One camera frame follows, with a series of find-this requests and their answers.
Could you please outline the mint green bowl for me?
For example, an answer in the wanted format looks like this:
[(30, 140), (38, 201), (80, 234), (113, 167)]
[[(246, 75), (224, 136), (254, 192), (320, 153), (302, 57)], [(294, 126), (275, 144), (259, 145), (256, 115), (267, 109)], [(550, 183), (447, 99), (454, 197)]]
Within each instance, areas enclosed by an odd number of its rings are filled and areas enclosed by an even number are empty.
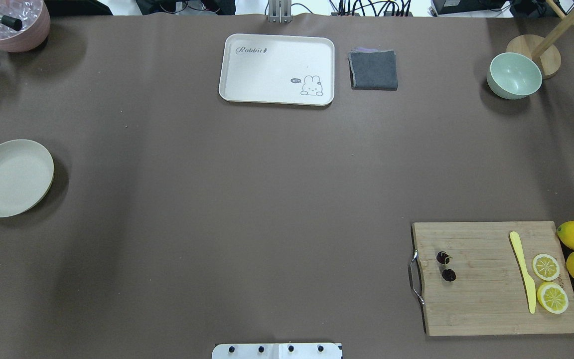
[(543, 76), (535, 62), (528, 57), (504, 52), (492, 59), (486, 80), (495, 95), (506, 100), (517, 100), (538, 91)]

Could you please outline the cream rabbit tray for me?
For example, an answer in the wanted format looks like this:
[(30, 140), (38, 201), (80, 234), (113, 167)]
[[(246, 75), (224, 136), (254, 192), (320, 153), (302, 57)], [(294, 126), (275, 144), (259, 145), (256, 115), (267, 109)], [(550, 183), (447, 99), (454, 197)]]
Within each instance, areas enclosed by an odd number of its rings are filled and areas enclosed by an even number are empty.
[(230, 102), (329, 105), (335, 96), (335, 46), (327, 38), (232, 34), (225, 41), (218, 91)]

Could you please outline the cream round plate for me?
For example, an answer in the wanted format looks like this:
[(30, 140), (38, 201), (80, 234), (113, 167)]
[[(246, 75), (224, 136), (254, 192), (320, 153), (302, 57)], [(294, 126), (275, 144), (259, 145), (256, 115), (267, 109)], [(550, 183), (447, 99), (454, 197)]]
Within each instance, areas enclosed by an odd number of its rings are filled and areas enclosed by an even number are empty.
[(48, 149), (32, 140), (0, 144), (0, 218), (21, 214), (48, 193), (54, 179)]

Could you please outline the grey folded cloth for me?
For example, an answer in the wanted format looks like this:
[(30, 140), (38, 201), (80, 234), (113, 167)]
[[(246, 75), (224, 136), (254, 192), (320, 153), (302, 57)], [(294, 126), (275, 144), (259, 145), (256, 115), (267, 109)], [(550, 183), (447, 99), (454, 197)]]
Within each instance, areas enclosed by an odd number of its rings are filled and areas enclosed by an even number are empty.
[(365, 50), (348, 52), (353, 89), (396, 91), (397, 54), (394, 50)]

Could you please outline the aluminium frame post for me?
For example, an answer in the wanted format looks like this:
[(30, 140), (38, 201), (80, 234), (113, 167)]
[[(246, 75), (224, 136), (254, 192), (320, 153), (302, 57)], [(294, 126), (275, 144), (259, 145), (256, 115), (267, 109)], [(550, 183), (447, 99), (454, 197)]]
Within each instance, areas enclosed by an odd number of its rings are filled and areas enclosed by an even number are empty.
[(269, 0), (267, 17), (269, 23), (290, 23), (293, 20), (291, 0)]

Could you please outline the pink bowl of ice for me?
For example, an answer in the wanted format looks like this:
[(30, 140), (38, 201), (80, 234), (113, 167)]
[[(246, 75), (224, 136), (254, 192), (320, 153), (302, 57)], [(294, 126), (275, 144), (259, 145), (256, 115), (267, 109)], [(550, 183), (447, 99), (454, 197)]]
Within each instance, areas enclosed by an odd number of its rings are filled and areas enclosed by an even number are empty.
[(50, 14), (43, 0), (0, 0), (0, 50), (34, 50), (49, 31)]

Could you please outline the lemon slice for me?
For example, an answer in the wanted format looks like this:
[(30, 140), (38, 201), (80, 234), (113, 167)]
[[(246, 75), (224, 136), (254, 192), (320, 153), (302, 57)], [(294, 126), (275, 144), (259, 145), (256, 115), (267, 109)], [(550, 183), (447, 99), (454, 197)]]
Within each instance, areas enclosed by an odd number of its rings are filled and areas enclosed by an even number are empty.
[(549, 254), (537, 254), (533, 257), (534, 274), (543, 281), (554, 281), (560, 276), (560, 264)]
[(569, 299), (565, 290), (557, 283), (542, 282), (536, 289), (538, 303), (552, 314), (562, 314), (567, 311)]

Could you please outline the wooden mug tree stand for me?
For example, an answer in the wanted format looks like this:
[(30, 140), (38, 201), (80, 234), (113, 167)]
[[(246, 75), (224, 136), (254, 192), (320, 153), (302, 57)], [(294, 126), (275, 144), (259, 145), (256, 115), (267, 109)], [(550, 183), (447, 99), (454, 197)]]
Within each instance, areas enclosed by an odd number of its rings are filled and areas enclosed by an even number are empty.
[(558, 25), (545, 38), (532, 34), (520, 35), (513, 38), (506, 48), (506, 52), (521, 54), (532, 60), (540, 69), (543, 79), (549, 79), (558, 73), (561, 55), (554, 43), (574, 25), (574, 9), (565, 14), (553, 0), (547, 0), (546, 3), (560, 18)]

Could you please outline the yellow plastic knife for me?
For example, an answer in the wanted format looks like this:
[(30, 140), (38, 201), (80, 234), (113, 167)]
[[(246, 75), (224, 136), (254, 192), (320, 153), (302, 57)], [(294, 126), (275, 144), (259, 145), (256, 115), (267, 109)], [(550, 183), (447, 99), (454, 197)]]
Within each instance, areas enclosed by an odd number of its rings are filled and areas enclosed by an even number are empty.
[(512, 245), (513, 253), (515, 254), (516, 261), (520, 270), (520, 275), (523, 280), (526, 297), (528, 300), (529, 313), (535, 314), (537, 303), (535, 280), (529, 274), (528, 268), (526, 266), (526, 259), (520, 235), (514, 230), (510, 231), (509, 241)]

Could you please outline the wooden cutting board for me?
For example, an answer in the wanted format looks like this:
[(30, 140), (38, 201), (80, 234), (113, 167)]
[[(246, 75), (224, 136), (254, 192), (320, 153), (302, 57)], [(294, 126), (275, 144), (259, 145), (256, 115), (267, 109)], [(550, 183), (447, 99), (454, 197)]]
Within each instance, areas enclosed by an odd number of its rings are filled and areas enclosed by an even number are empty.
[[(553, 222), (415, 222), (410, 269), (418, 270), (413, 284), (428, 336), (501, 336), (574, 334), (574, 292)], [(533, 257), (549, 254), (560, 264), (555, 280), (567, 293), (568, 309), (552, 314), (528, 300), (509, 232), (521, 238), (526, 266), (534, 275)], [(437, 262), (445, 251), (448, 266)], [(456, 280), (440, 273), (451, 269)]]

